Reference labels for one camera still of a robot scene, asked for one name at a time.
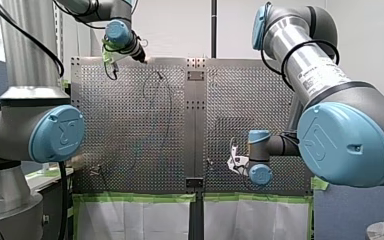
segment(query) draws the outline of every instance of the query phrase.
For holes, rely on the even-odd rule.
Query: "blue joint cap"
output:
[[[384,183],[384,132],[360,110],[319,103],[301,116],[298,138],[302,158],[323,180],[351,187]]]
[[[248,143],[253,144],[266,140],[271,136],[269,130],[251,130],[248,134]]]
[[[273,178],[272,170],[264,164],[254,165],[248,174],[251,181],[260,186],[269,184]]]
[[[30,136],[30,158],[39,163],[68,160],[79,148],[84,130],[83,115],[77,108],[62,105],[51,109]]]
[[[108,23],[105,34],[110,42],[120,45],[127,45],[132,38],[129,28],[121,20],[112,20]]]
[[[252,30],[252,48],[258,51],[263,49],[263,30],[266,27],[265,13],[266,6],[261,6],[255,15],[254,28]]]

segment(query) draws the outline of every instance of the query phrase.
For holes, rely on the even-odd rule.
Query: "white paper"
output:
[[[189,203],[82,203],[78,240],[188,240]]]
[[[241,200],[204,208],[206,239],[307,240],[309,204]]]

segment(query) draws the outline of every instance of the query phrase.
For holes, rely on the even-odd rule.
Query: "metal bracket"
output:
[[[188,71],[188,81],[204,81],[203,71]]]
[[[202,177],[186,178],[187,188],[202,188],[204,187],[204,179]]]

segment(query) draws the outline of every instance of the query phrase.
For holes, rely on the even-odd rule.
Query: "perforated metal panel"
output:
[[[191,176],[203,176],[207,192],[247,191],[227,168],[229,141],[236,137],[239,154],[246,154],[249,130],[283,131],[292,92],[259,60],[200,63],[123,60],[118,80],[111,81],[102,59],[73,59],[73,105],[87,128],[75,163],[81,166],[76,192],[184,193]],[[274,179],[262,192],[310,193],[311,174],[300,158],[271,160]]]
[[[122,61],[112,81],[102,59],[74,59],[72,99],[86,121],[76,192],[185,191],[184,61]]]
[[[283,131],[288,122],[292,91],[261,61],[208,60],[205,187],[207,192],[258,189],[230,172],[230,139],[239,143],[239,155],[247,152],[251,129]],[[259,192],[284,195],[310,194],[310,172],[298,157],[272,157],[273,181]]]

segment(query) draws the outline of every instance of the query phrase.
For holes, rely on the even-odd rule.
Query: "metal pole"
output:
[[[217,0],[211,0],[211,58],[217,58]]]
[[[56,53],[52,1],[2,0],[1,4],[18,26]],[[58,86],[59,73],[54,61],[2,18],[1,26],[9,85],[1,103],[10,105],[14,99],[69,99]]]

